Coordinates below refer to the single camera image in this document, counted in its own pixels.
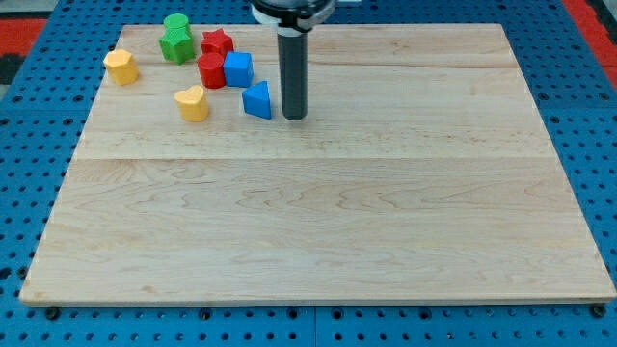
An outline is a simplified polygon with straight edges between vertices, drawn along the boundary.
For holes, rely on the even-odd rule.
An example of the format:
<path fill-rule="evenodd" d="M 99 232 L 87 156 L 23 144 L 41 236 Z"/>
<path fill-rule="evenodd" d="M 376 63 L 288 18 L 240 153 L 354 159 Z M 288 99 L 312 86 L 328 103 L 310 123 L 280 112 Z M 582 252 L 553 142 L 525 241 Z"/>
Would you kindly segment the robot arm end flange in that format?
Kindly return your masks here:
<path fill-rule="evenodd" d="M 307 33 L 335 10 L 336 0 L 251 0 L 253 17 L 283 36 Z"/>

